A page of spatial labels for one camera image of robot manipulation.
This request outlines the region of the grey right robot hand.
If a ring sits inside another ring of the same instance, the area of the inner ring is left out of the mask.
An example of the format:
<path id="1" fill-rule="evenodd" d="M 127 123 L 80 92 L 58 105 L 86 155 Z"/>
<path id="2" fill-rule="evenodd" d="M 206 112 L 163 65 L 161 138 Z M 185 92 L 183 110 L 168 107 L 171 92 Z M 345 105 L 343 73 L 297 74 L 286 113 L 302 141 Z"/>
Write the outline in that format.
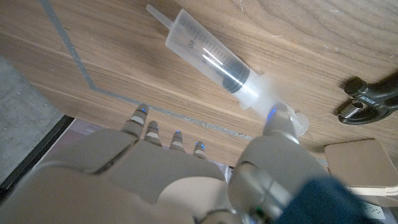
<path id="1" fill-rule="evenodd" d="M 274 108 L 227 179 L 182 134 L 168 149 L 140 105 L 119 131 L 99 130 L 47 154 L 1 204 L 2 223 L 248 223 L 274 220 L 326 170 L 297 139 L 287 108 Z"/>

